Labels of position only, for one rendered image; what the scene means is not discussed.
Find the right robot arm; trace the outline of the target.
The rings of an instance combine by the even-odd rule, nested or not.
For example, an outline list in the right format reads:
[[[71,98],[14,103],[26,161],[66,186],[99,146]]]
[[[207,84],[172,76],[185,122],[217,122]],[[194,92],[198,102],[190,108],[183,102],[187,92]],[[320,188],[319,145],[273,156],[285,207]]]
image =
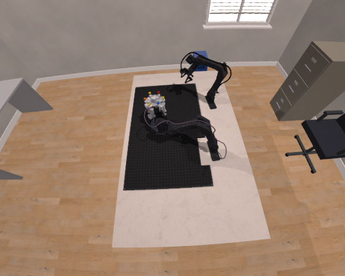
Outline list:
[[[191,54],[187,57],[186,61],[191,64],[191,67],[193,69],[196,69],[199,65],[205,65],[207,67],[213,68],[215,70],[218,71],[217,77],[216,77],[216,81],[214,82],[213,86],[211,87],[211,89],[208,91],[207,95],[205,96],[208,105],[210,107],[210,109],[216,109],[216,105],[214,103],[214,99],[215,99],[215,91],[216,88],[219,87],[220,83],[223,81],[223,79],[226,77],[226,75],[228,74],[227,72],[227,67],[221,64],[226,64],[225,62],[221,63],[217,63],[211,60],[208,60],[207,57],[201,55],[204,58],[201,58],[200,56],[198,56],[197,58],[193,57]],[[207,58],[207,59],[205,59]],[[223,69],[224,68],[224,69]],[[222,81],[220,81],[222,80]]]

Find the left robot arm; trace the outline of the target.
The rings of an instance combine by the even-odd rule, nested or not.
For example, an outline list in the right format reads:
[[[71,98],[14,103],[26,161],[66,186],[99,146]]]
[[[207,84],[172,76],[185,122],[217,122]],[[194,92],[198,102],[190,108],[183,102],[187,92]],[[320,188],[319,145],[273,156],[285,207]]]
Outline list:
[[[201,120],[201,121],[197,121],[197,120]],[[157,126],[158,132],[159,133],[165,132],[165,135],[168,135],[168,136],[172,136],[174,134],[177,134],[180,131],[198,128],[199,131],[202,134],[204,134],[208,140],[207,144],[208,144],[208,148],[209,148],[209,151],[211,154],[212,161],[218,161],[218,160],[220,160],[220,156],[218,154],[217,140],[215,140],[213,132],[210,131],[211,130],[210,125],[208,125],[202,121],[205,121],[205,122],[210,124],[210,120],[203,117],[202,115],[197,115],[196,118],[191,119],[189,121],[175,123],[175,124],[179,124],[179,125],[175,125],[173,123],[167,124],[166,119],[163,119],[163,118],[157,118],[155,120],[155,123],[156,123],[156,125],[160,123]],[[181,124],[181,123],[183,123],[183,124]]]

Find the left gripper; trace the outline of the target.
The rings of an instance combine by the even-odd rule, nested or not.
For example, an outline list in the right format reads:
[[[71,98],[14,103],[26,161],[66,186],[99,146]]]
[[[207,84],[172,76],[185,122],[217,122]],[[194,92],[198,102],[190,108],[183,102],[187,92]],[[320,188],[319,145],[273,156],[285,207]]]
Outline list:
[[[165,115],[162,111],[160,111],[159,107],[158,108],[154,108],[154,114],[155,114],[154,122],[155,122],[155,120],[157,118],[163,118],[163,119],[167,120],[167,115]]]

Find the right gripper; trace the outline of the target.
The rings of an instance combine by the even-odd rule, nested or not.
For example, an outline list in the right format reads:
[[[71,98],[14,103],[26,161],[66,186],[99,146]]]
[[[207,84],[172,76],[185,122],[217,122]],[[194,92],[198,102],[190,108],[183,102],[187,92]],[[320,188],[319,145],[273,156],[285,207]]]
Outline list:
[[[182,69],[182,72],[183,72],[183,71],[185,71],[185,74],[184,74],[183,76],[181,76],[181,78],[184,77],[184,76],[187,74],[187,79],[186,79],[185,83],[187,83],[187,82],[189,82],[189,81],[192,81],[193,79],[192,79],[190,76],[191,76],[192,73],[195,71],[195,69],[193,69],[193,68],[190,66],[189,69],[183,68],[183,69]],[[194,76],[192,75],[192,77],[194,77]],[[187,81],[188,79],[190,79],[190,80]]]

